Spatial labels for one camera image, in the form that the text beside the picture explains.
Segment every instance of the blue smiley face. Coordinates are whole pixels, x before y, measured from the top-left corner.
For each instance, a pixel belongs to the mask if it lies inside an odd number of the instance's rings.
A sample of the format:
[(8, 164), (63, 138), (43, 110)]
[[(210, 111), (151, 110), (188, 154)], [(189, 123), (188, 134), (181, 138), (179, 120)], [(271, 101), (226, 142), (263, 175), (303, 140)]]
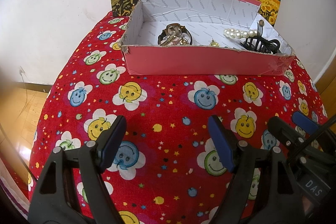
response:
[(283, 97), (286, 99), (286, 100), (290, 100), (291, 99), (291, 91), (289, 89), (288, 86), (284, 85), (282, 87), (282, 93), (283, 93)]
[(105, 40), (105, 39), (108, 39), (111, 37), (111, 33), (110, 32), (107, 32), (107, 33), (103, 33), (100, 37), (99, 37), (99, 40)]
[(127, 170), (137, 163), (139, 159), (139, 150), (134, 143), (129, 141), (122, 141), (118, 152), (113, 160), (113, 163), (123, 170)]
[(270, 150), (273, 146), (276, 146), (277, 139), (268, 130), (265, 130), (262, 134), (262, 142), (264, 149)]
[(70, 96), (70, 104), (72, 106), (79, 106), (84, 102), (86, 96), (86, 90), (83, 87), (80, 87), (74, 90)]
[(215, 93), (212, 90), (201, 88), (195, 92), (194, 102), (202, 109), (213, 109), (216, 105)]

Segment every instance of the cardboard box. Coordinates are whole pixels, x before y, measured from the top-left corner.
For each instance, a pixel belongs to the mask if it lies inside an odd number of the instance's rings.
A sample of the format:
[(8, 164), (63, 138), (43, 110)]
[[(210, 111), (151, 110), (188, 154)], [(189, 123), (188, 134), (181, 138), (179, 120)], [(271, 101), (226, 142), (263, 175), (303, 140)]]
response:
[[(257, 29), (263, 19), (256, 0), (141, 0), (120, 39), (131, 75), (283, 75), (295, 58), (294, 50), (264, 19), (263, 37), (278, 39), (281, 54), (245, 50), (223, 30)], [(179, 23), (193, 37), (193, 45), (158, 45), (170, 23)], [(220, 47), (210, 46), (214, 39)]]

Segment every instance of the pearl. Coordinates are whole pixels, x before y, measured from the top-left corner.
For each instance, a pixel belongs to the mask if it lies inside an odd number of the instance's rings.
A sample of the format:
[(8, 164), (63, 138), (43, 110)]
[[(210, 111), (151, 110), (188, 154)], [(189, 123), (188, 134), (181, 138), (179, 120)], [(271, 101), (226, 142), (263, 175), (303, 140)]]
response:
[(236, 38), (236, 33), (231, 32), (231, 33), (230, 33), (230, 38)]
[(242, 36), (243, 36), (244, 38), (249, 38), (249, 37), (250, 37), (250, 35), (249, 35), (249, 33), (248, 33), (247, 31), (244, 31), (244, 32), (242, 32), (241, 34), (242, 34)]
[(255, 34), (254, 34), (254, 30), (249, 30), (249, 36), (250, 36), (250, 37), (254, 37), (254, 36), (255, 36)]

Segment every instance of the wall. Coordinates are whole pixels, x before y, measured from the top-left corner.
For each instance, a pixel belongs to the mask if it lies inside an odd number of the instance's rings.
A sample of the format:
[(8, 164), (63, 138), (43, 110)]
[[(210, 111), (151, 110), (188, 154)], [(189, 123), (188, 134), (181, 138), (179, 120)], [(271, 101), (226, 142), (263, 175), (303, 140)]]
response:
[[(52, 84), (110, 0), (0, 0), (0, 65), (16, 81)], [(276, 29), (314, 81), (335, 53), (336, 0), (282, 0)]]
[(110, 0), (0, 0), (0, 65), (14, 80), (53, 84)]

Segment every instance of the red tablecloth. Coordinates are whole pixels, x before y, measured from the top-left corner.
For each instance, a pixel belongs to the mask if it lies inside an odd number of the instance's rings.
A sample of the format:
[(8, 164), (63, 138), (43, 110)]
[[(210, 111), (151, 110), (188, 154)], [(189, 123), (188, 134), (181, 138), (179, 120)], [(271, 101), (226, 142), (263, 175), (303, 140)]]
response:
[[(126, 224), (209, 222), (231, 179), (209, 137), (209, 116), (218, 115), (254, 147), (278, 145), (285, 152), (267, 132), (271, 117), (293, 126), (291, 115), (300, 110), (319, 123), (327, 120), (297, 59), (278, 77), (129, 75), (115, 43), (128, 19), (108, 13), (79, 44), (42, 109), (30, 159), (38, 177), (55, 146), (80, 147), (124, 115), (126, 135), (102, 177)], [(74, 174), (81, 209), (91, 216), (78, 170)], [(256, 170), (245, 215), (258, 181)], [(30, 180), (30, 198), (34, 186)]]

